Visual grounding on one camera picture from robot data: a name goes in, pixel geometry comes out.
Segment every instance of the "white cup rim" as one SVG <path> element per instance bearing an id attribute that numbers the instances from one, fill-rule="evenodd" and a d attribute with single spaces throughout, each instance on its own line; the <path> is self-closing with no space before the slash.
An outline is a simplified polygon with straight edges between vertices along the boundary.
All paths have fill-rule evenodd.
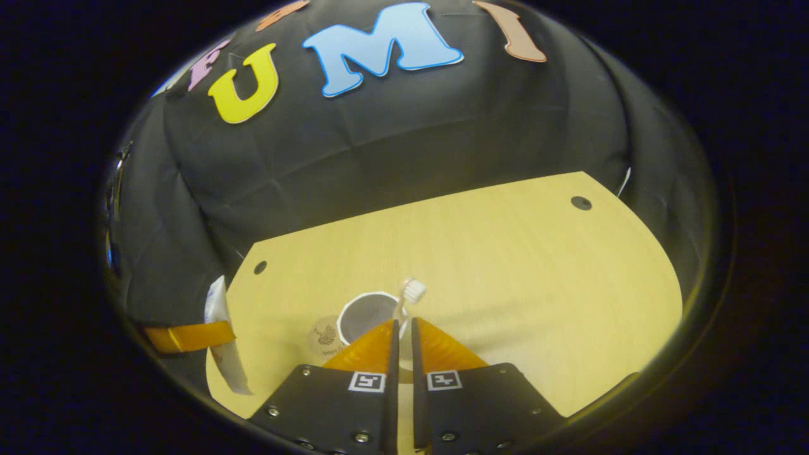
<path id="1" fill-rule="evenodd" d="M 393 301 L 399 303 L 399 298 L 398 297 L 396 297 L 393 294 L 390 294 L 388 292 L 385 292 L 385 291 L 363 292 L 359 296 L 356 296 L 353 299 L 351 299 L 351 301 L 349 303 L 345 304 L 345 306 L 343 307 L 343 310 L 340 311 L 340 316 L 337 317 L 337 335 L 340 336 L 340 341 L 342 341 L 343 344 L 345 344 L 346 346 L 348 346 L 351 343 L 349 343 L 348 340 L 345 339 L 345 336 L 343 336 L 342 321 L 343 321 L 343 315 L 345 314 L 345 310 L 347 310 L 357 300 L 360 300 L 362 297 L 367 297 L 367 296 L 387 296 L 387 297 L 392 298 Z M 407 328 L 407 324 L 409 322 L 409 319 L 407 318 L 407 309 L 405 309 L 404 307 L 402 307 L 402 316 L 404 316 L 405 319 L 404 319 L 404 324 L 402 324 L 399 327 L 399 339 L 402 339 L 402 337 L 404 337 L 405 329 Z"/>

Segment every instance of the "foam letter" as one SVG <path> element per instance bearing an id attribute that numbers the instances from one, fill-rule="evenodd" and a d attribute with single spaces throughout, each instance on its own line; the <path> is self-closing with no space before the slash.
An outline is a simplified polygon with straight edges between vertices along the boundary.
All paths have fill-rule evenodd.
<path id="1" fill-rule="evenodd" d="M 210 72 L 210 66 L 216 62 L 216 59 L 219 58 L 219 50 L 225 46 L 227 43 L 230 43 L 231 40 L 227 39 L 223 42 L 216 45 L 213 50 L 208 52 L 203 58 L 197 60 L 197 63 L 194 63 L 191 66 L 191 83 L 188 85 L 188 91 L 191 91 L 200 81 L 202 81 L 205 76 L 208 75 Z"/>
<path id="2" fill-rule="evenodd" d="M 428 8 L 430 5 L 422 2 L 389 6 L 379 12 L 370 34 L 333 25 L 305 40 L 303 47 L 317 52 L 326 75 L 323 95 L 337 96 L 362 83 L 362 74 L 349 71 L 346 58 L 376 76 L 387 74 L 394 41 L 402 51 L 396 64 L 403 70 L 452 65 L 463 60 L 464 55 L 447 45 L 430 22 Z"/>
<path id="3" fill-rule="evenodd" d="M 208 95 L 214 98 L 216 109 L 222 119 L 228 123 L 241 123 L 261 111 L 273 98 L 278 89 L 278 74 L 269 52 L 275 49 L 275 43 L 268 44 L 251 53 L 242 63 L 250 66 L 256 75 L 258 87 L 246 100 L 236 95 L 233 78 L 236 70 L 230 70 L 214 82 Z"/>
<path id="4" fill-rule="evenodd" d="M 297 2 L 292 2 L 289 5 L 278 8 L 277 10 L 270 13 L 267 17 L 263 18 L 261 22 L 258 23 L 258 27 L 256 27 L 256 32 L 264 30 L 270 25 L 273 25 L 274 23 L 278 22 L 280 18 L 292 14 L 308 4 L 309 0 L 298 0 Z"/>
<path id="5" fill-rule="evenodd" d="M 546 62 L 548 59 L 541 50 L 537 49 L 534 41 L 519 22 L 519 16 L 502 6 L 487 2 L 472 2 L 492 15 L 494 21 L 500 26 L 503 35 L 506 35 L 506 52 L 512 57 L 529 62 Z"/>

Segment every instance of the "white paper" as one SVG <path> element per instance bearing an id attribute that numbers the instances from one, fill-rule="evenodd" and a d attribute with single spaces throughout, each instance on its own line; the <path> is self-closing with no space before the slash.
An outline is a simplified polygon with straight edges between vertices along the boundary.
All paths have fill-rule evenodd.
<path id="1" fill-rule="evenodd" d="M 219 321 L 231 322 L 231 315 L 227 312 L 227 298 L 225 297 L 225 275 L 219 277 L 210 285 L 208 296 L 205 298 L 205 323 L 210 324 L 211 322 Z M 242 361 L 239 358 L 239 351 L 236 349 L 236 341 L 211 347 L 210 353 L 231 390 L 242 395 L 252 395 L 248 388 L 247 375 L 244 374 L 244 367 L 242 367 Z"/>

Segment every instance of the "orange letter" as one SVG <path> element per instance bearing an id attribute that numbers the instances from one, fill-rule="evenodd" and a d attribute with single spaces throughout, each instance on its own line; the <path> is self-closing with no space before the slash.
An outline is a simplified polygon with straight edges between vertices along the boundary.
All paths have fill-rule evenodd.
<path id="1" fill-rule="evenodd" d="M 519 22 L 519 16 L 516 13 L 487 2 L 472 3 L 487 10 L 494 18 L 494 21 L 498 23 L 503 35 L 506 35 L 508 40 L 506 52 L 509 55 L 529 62 L 545 62 L 548 60 L 545 54 L 536 48 L 534 41 L 525 31 L 525 27 Z"/>
<path id="2" fill-rule="evenodd" d="M 292 14 L 308 4 L 309 0 L 298 0 L 297 2 L 292 2 L 289 5 L 282 6 L 281 8 L 275 10 L 273 13 L 268 15 L 267 17 L 263 18 L 261 22 L 258 23 L 258 27 L 256 27 L 256 32 L 264 30 L 270 25 L 273 25 L 274 23 L 278 22 L 280 18 Z"/>

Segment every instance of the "yellow letter u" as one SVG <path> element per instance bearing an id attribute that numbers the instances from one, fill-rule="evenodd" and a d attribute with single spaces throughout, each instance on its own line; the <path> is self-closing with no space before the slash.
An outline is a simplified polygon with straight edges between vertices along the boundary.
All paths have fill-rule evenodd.
<path id="1" fill-rule="evenodd" d="M 275 43 L 270 43 L 244 59 L 243 65 L 251 66 L 256 75 L 258 87 L 246 100 L 236 95 L 233 78 L 236 70 L 230 70 L 214 82 L 208 90 L 208 95 L 214 98 L 219 116 L 228 123 L 241 123 L 261 111 L 273 98 L 278 89 L 278 73 L 275 70 L 273 59 L 269 52 L 275 49 Z"/>

